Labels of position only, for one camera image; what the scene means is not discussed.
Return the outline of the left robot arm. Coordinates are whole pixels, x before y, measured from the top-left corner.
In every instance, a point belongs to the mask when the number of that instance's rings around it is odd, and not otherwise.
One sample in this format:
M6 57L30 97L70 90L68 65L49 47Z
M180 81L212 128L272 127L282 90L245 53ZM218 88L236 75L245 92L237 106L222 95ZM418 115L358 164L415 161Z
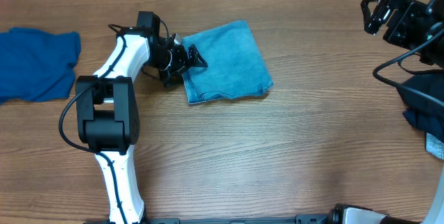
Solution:
M176 34L160 36L164 22L140 11L135 26L110 25L116 46L105 64L91 76L76 80L78 135L101 167L110 203L107 223L147 223L146 208L135 172L135 144L140 122L134 81L144 67L158 70L169 86L187 70L207 62Z

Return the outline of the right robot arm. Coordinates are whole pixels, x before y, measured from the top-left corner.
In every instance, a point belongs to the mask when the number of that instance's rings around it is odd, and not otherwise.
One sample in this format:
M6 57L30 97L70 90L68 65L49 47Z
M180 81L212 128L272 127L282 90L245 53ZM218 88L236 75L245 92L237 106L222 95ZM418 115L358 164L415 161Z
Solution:
M383 26L389 44L406 53L373 70L373 76L397 89L407 105L403 116L414 128L425 133L426 151L443 159L443 0L422 3L417 0L362 0L364 30L374 35ZM401 66L413 55L423 64L437 69L410 71L410 79L395 82L380 75L392 64Z

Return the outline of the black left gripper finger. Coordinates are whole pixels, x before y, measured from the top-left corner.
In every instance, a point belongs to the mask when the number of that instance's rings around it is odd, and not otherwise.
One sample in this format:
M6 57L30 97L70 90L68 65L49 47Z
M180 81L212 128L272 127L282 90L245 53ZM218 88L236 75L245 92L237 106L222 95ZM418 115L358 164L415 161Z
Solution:
M182 85L184 83L182 74L178 72L170 73L169 71L165 71L162 74L162 83L165 87L173 87L176 85Z
M208 68L208 63L202 57L197 47L192 44L188 48L188 66L198 68Z

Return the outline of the light blue denim jeans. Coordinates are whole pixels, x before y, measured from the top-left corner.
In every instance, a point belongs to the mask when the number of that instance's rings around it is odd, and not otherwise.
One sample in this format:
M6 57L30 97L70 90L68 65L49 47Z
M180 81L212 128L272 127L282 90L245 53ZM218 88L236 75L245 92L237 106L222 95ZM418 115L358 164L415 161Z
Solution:
M182 75L189 104L244 96L262 96L273 80L247 21L189 35L182 44L192 44L208 67L193 67Z

